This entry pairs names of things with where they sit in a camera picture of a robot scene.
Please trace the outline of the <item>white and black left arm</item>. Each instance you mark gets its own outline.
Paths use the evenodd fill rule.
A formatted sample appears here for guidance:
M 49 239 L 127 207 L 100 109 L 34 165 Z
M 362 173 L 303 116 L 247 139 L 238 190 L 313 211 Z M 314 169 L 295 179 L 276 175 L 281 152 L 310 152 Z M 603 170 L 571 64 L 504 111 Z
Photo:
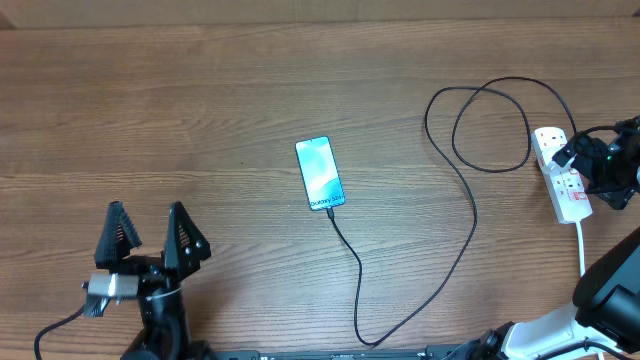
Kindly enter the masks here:
M 101 317 L 112 300 L 138 302 L 143 328 L 124 359 L 204 359 L 208 345 L 191 338 L 183 281 L 211 256 L 211 247 L 183 204 L 169 208 L 167 237 L 158 257 L 133 255 L 142 245 L 120 201 L 108 205 L 94 260 L 100 271 L 86 285 L 84 315 Z

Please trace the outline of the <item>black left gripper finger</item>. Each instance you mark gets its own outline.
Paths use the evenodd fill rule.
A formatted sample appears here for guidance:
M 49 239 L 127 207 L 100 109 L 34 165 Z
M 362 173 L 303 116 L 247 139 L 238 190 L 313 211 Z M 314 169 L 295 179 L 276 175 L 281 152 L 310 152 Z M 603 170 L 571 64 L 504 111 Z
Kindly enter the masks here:
M 169 209 L 167 239 L 162 252 L 163 267 L 178 280 L 184 280 L 211 257 L 211 247 L 181 202 Z
M 108 205 L 94 260 L 98 269 L 109 269 L 142 245 L 137 230 L 121 201 Z

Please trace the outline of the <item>blue smartphone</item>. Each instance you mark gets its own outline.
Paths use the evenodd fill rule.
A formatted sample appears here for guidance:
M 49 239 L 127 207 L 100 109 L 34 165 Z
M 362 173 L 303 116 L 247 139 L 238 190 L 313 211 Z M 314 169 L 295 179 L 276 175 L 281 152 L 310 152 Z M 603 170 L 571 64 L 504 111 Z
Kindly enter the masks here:
M 321 211 L 343 205 L 346 196 L 329 138 L 299 141 L 295 151 L 310 209 Z

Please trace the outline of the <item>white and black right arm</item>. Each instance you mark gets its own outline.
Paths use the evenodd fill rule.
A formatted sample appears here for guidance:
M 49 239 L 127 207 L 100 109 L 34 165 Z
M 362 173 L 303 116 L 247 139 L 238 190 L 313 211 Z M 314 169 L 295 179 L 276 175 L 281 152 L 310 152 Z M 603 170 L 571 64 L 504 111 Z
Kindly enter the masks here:
M 597 196 L 624 209 L 639 191 L 639 120 L 611 126 L 605 143 L 589 128 L 568 137 L 555 127 L 531 142 L 557 220 L 579 226 Z M 449 353 L 451 359 L 578 359 L 639 350 L 639 233 L 633 231 L 592 266 L 580 267 L 569 304 L 529 322 L 509 322 Z

